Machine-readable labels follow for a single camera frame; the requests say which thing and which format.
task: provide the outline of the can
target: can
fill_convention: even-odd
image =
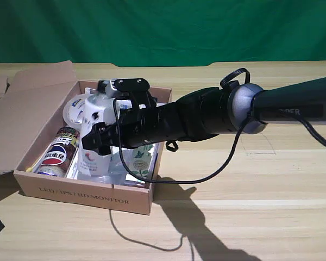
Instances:
[[[71,127],[60,128],[36,173],[65,177],[78,148],[79,138],[78,130]]]

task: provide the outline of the cardboard box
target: cardboard box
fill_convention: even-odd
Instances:
[[[150,213],[154,184],[136,188],[80,181],[25,172],[65,126],[66,102],[97,82],[78,81],[72,63],[65,61],[21,71],[7,89],[0,77],[0,173],[14,171],[26,196],[83,204],[138,214]],[[158,102],[171,101],[171,89],[151,87]],[[153,178],[157,177],[163,144]]]

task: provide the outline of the wooden table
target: wooden table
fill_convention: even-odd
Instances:
[[[13,76],[32,64],[0,64]],[[118,68],[75,64],[79,79],[143,77],[173,89],[173,100],[218,86],[239,67],[265,89],[326,76],[324,62],[216,63],[208,67]],[[318,126],[326,137],[326,126]],[[159,174],[203,177],[227,157],[233,135],[164,151]],[[326,149],[301,125],[269,125],[243,135],[216,178],[157,185],[152,213],[109,212],[18,194],[0,177],[0,261],[6,260],[326,260]]]

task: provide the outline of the green screen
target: green screen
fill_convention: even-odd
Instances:
[[[0,63],[326,60],[326,0],[0,0]]]

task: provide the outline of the white spray bottle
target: white spray bottle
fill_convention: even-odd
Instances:
[[[97,93],[91,95],[85,100],[83,112],[83,121],[81,126],[81,138],[87,135],[92,126],[99,122],[105,122],[106,125],[115,123],[115,114],[113,110],[113,98],[109,98],[105,94],[108,80],[99,81]],[[95,151],[83,149],[80,139],[79,154],[78,154],[78,171],[83,179],[95,179],[97,177],[105,177],[106,183],[119,184],[116,178],[111,178],[108,173],[111,161],[112,149],[109,149],[106,155],[99,155]]]

